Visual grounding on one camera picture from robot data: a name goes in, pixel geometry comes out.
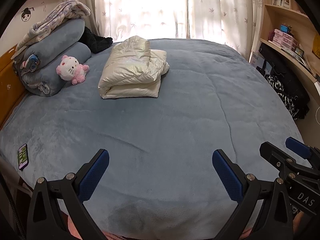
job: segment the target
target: cartoon face drawing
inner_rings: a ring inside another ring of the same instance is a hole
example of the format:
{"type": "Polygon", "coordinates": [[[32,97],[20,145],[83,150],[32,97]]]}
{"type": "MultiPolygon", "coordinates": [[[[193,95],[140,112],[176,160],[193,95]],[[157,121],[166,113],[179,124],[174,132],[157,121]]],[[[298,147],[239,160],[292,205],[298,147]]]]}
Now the cartoon face drawing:
{"type": "Polygon", "coordinates": [[[21,14],[21,20],[23,21],[23,22],[27,22],[28,20],[30,20],[30,18],[31,18],[31,11],[30,11],[30,9],[32,9],[33,11],[35,10],[33,7],[31,7],[31,8],[25,8],[24,10],[23,10],[23,12],[22,12],[22,14],[21,14]]]}

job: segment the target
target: white wall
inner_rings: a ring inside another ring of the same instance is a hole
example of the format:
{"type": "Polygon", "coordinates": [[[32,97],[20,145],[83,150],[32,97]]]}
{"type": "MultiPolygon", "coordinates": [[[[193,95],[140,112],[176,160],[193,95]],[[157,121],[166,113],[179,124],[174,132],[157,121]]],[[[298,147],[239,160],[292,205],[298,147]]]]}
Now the white wall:
{"type": "Polygon", "coordinates": [[[0,38],[0,56],[21,41],[34,23],[42,21],[61,2],[62,0],[27,0],[13,17],[0,38]],[[23,22],[21,14],[27,7],[33,7],[34,11],[31,9],[31,18],[27,22],[23,22]]]}

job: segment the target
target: smartphone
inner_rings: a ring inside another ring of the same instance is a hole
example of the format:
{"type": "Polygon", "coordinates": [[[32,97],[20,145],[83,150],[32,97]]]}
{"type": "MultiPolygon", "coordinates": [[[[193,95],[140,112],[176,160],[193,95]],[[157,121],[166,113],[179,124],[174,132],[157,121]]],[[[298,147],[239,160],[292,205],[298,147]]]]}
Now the smartphone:
{"type": "Polygon", "coordinates": [[[18,150],[19,170],[23,170],[29,164],[27,144],[22,145],[18,150]]]}

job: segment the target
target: bed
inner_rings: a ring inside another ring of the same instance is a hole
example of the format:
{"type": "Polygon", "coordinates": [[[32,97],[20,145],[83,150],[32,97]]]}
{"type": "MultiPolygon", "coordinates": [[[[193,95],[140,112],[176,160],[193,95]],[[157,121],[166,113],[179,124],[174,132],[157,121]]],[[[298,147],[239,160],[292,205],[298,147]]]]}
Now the bed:
{"type": "Polygon", "coordinates": [[[47,98],[23,97],[23,87],[14,92],[0,131],[1,156],[34,187],[41,176],[76,172],[104,148],[109,167],[84,202],[102,230],[149,240],[214,237],[236,203],[212,166],[213,151],[221,148],[245,173],[273,181],[277,170],[259,147],[269,141],[293,156],[285,139],[302,138],[292,117],[235,50],[203,40],[151,40],[170,64],[158,98],[103,100],[97,84],[111,49],[87,60],[82,84],[67,83],[47,98]],[[17,150],[24,143],[29,165],[19,171],[17,150]]]}

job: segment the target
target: hello kitty plush toy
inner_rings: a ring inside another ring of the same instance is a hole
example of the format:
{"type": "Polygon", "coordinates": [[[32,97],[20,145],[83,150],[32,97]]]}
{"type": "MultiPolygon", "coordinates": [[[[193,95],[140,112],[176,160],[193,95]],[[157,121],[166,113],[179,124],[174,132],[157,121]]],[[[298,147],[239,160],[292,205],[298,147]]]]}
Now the hello kitty plush toy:
{"type": "Polygon", "coordinates": [[[89,66],[79,64],[75,57],[64,55],[56,71],[63,80],[71,80],[72,84],[76,85],[85,80],[85,75],[89,71],[89,66]]]}

